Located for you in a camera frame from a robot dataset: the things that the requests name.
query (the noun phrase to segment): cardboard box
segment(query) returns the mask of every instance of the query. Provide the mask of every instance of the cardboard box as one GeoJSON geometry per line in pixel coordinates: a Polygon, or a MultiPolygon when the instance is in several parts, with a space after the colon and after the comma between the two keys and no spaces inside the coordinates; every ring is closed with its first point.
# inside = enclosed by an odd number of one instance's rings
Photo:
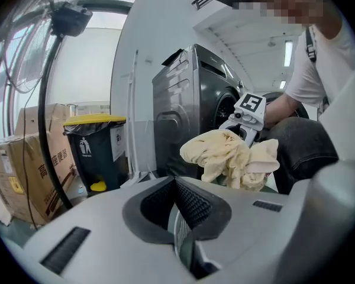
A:
{"type": "MultiPolygon", "coordinates": [[[[23,115],[21,111],[15,130],[17,134],[21,130],[23,133],[23,115]]],[[[64,105],[49,105],[46,108],[47,141],[55,171],[65,191],[75,175],[70,146],[67,137],[63,135],[62,124],[68,116],[68,108],[64,105]]],[[[36,108],[27,109],[25,119],[25,138],[22,135],[13,135],[0,140],[0,196],[13,216],[31,222],[27,201],[29,193],[34,221],[37,224],[46,224],[61,201],[54,190],[41,153],[36,108]]]]}

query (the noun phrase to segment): towel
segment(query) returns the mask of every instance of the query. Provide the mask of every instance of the towel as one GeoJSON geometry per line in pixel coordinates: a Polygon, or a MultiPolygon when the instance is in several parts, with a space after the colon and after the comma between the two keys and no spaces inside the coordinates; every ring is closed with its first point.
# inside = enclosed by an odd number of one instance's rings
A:
{"type": "Polygon", "coordinates": [[[230,130],[212,130],[185,143],[180,155],[185,162],[204,168],[204,182],[224,175],[228,187],[259,191],[267,182],[266,174],[280,166],[278,145],[277,140],[268,140],[249,148],[230,130]]]}

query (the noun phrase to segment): trash can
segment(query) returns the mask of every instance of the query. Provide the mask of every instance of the trash can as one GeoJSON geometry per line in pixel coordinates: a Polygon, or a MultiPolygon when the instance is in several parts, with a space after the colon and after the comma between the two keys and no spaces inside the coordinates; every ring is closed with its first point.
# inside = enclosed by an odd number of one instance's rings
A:
{"type": "Polygon", "coordinates": [[[89,114],[71,117],[63,124],[88,192],[113,191],[126,182],[125,122],[124,117],[89,114]]]}

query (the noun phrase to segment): gray washing machine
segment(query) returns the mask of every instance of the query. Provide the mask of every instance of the gray washing machine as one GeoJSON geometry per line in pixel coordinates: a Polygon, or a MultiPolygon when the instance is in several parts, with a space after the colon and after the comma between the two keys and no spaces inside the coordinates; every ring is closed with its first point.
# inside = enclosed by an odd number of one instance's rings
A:
{"type": "Polygon", "coordinates": [[[180,148],[219,128],[234,112],[243,85],[229,65],[198,44],[177,51],[163,65],[153,79],[157,172],[199,179],[203,170],[184,162],[180,148]]]}

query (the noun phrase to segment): black bag strap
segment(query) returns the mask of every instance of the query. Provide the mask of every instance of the black bag strap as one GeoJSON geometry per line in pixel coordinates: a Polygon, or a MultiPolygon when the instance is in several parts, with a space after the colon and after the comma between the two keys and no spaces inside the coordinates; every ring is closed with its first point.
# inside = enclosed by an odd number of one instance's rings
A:
{"type": "Polygon", "coordinates": [[[312,35],[310,35],[309,27],[305,30],[306,35],[306,53],[311,62],[315,63],[317,61],[317,52],[314,49],[312,35]]]}

